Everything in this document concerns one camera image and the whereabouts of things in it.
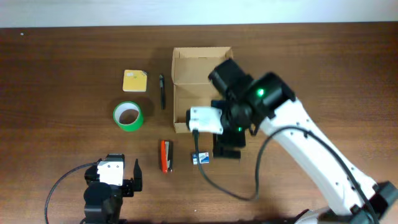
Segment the brown cardboard box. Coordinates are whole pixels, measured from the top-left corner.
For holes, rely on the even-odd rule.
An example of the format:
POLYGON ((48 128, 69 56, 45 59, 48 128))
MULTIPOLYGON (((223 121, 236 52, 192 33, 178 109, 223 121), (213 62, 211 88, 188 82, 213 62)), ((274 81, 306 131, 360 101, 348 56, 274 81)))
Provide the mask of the brown cardboard box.
POLYGON ((221 98, 208 76, 215 67, 229 58, 233 58, 231 47, 174 48, 171 76, 176 133, 189 132, 186 111, 192 106, 210 106, 211 100, 221 98))

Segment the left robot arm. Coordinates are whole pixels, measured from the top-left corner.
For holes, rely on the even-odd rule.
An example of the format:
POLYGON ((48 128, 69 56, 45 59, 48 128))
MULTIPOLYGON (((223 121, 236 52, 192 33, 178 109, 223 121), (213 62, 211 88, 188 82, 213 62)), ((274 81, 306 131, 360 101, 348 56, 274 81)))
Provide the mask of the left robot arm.
POLYGON ((127 223, 120 217, 124 198, 132 198, 142 191, 142 171, 135 161, 133 177, 124 179, 124 159, 107 158, 98 161, 85 172, 88 187, 85 200, 84 223, 120 224, 127 223))

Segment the orange black stapler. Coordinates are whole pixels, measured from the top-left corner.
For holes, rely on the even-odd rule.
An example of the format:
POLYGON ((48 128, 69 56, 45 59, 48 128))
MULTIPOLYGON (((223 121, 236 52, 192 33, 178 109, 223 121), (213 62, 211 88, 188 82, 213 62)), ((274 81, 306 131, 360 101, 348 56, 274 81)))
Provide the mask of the orange black stapler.
POLYGON ((173 142, 161 140, 160 142, 160 168, 165 174, 172 172, 173 168, 173 142))

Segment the yellow sticky note pad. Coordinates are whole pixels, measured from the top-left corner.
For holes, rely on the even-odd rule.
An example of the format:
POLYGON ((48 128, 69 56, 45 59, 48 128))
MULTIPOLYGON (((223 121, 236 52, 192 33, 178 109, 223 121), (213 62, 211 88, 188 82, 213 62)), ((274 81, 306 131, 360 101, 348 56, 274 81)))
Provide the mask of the yellow sticky note pad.
POLYGON ((147 73, 143 70, 125 70, 123 76, 123 91, 146 92, 147 73))

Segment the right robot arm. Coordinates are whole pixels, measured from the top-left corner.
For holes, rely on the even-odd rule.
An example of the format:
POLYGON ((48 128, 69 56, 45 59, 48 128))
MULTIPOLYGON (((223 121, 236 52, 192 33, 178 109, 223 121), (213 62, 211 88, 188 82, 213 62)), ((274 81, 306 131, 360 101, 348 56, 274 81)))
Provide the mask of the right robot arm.
POLYGON ((273 72, 254 79, 227 59, 208 76, 226 100, 221 123, 277 141, 317 185, 327 207, 304 210, 287 223, 379 223, 397 201, 389 181, 377 183, 322 133, 291 88, 273 72))

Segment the blue white staples box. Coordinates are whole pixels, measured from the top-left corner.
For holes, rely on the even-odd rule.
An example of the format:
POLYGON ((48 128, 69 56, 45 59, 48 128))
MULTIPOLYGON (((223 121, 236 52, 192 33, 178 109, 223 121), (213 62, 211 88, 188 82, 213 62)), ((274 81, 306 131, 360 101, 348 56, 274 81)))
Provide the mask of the blue white staples box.
POLYGON ((208 152, 199 152, 198 154, 192 154, 192 161, 194 165, 197 165, 198 162, 200 164, 208 164, 210 162, 210 157, 208 152))

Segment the green tape roll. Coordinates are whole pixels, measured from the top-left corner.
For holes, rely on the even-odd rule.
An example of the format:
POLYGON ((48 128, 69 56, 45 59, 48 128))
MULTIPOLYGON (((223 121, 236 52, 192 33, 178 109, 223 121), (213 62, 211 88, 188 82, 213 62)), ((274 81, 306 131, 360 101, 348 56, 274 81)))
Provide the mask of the green tape roll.
POLYGON ((114 109, 113 119, 122 130, 127 132, 138 130, 144 122, 140 107, 132 101, 118 104, 114 109))

